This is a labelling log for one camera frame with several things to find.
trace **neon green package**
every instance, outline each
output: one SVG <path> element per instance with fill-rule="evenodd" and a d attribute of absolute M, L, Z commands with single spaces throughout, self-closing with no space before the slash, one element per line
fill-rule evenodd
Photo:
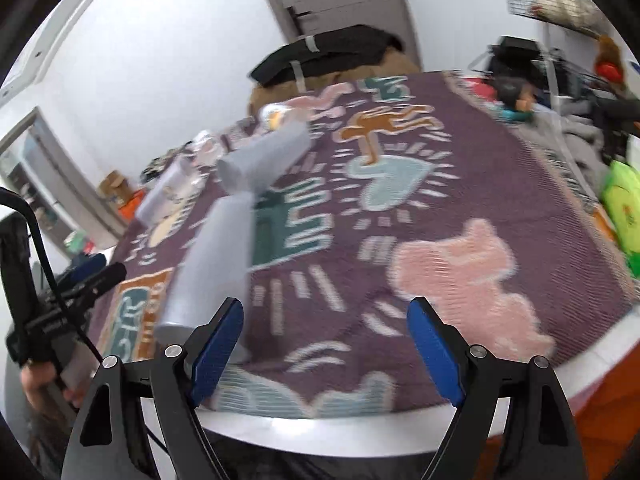
<path fill-rule="evenodd" d="M 640 276 L 640 174 L 614 160 L 600 199 L 616 227 L 631 272 Z"/>

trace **metal screw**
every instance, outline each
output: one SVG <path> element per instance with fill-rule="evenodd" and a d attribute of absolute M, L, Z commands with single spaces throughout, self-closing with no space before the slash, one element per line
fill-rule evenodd
<path fill-rule="evenodd" d="M 533 364 L 535 364 L 538 368 L 548 368 L 549 361 L 547 360 L 546 357 L 543 357 L 542 355 L 536 355 L 533 358 Z"/>
<path fill-rule="evenodd" d="M 118 363 L 118 358 L 115 355 L 107 355 L 102 360 L 102 366 L 105 368 L 113 368 Z"/>
<path fill-rule="evenodd" d="M 164 355 L 167 357 L 178 357 L 182 353 L 182 347 L 180 345 L 171 345 L 166 348 Z"/>
<path fill-rule="evenodd" d="M 482 359 L 483 357 L 486 357 L 486 348 L 484 346 L 482 346 L 482 345 L 473 345 L 469 349 L 469 353 L 473 357 L 477 357 L 478 359 Z"/>

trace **brown cardboard box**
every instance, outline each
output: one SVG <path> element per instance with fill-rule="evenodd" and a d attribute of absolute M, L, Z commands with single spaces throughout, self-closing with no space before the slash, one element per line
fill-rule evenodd
<path fill-rule="evenodd" d="M 124 206 L 133 198 L 133 191 L 127 179 L 117 170 L 111 171 L 98 188 L 107 200 L 114 202 L 118 207 Z"/>

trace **patterned blanket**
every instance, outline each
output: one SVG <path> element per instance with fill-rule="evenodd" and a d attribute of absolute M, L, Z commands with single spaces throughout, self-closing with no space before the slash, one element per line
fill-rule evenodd
<path fill-rule="evenodd" d="M 440 73 L 340 83 L 293 99 L 312 149 L 256 204 L 253 355 L 210 406 L 289 418 L 372 415 L 442 402 L 406 330 L 426 296 L 498 357 L 557 365 L 631 307 L 614 248 L 545 157 L 458 95 Z M 264 134 L 246 123 L 242 145 Z M 181 211 L 114 253 L 127 281 L 91 335 L 123 360 L 153 353 L 171 280 L 211 204 L 213 169 Z"/>

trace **wire shelf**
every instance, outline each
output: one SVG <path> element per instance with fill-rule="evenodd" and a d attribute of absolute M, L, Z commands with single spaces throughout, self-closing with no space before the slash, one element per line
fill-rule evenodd
<path fill-rule="evenodd" d="M 507 0 L 510 14 L 553 23 L 597 38 L 606 31 L 604 14 L 591 0 Z"/>

